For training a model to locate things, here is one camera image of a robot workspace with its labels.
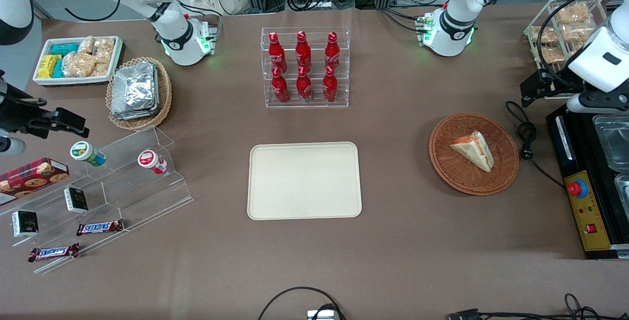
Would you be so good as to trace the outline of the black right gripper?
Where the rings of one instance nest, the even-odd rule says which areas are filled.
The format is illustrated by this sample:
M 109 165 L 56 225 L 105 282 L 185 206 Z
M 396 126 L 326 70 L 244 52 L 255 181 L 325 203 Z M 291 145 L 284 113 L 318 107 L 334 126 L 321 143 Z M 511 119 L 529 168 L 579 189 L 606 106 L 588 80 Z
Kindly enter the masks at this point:
M 77 136 L 88 136 L 86 119 L 69 110 L 56 108 L 54 114 L 45 114 L 43 98 L 35 98 L 9 84 L 5 71 L 0 72 L 0 127 L 11 133 L 30 134 L 46 139 L 50 131 L 63 130 Z

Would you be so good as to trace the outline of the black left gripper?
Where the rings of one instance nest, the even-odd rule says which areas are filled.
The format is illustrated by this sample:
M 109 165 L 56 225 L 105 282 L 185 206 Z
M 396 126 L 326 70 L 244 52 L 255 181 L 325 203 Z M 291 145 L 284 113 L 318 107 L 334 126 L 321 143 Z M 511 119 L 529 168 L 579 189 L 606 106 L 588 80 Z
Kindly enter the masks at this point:
M 521 106 L 526 109 L 539 96 L 567 96 L 580 94 L 588 89 L 588 83 L 572 71 L 559 71 L 558 79 L 547 70 L 538 70 L 538 80 L 525 80 L 521 83 Z

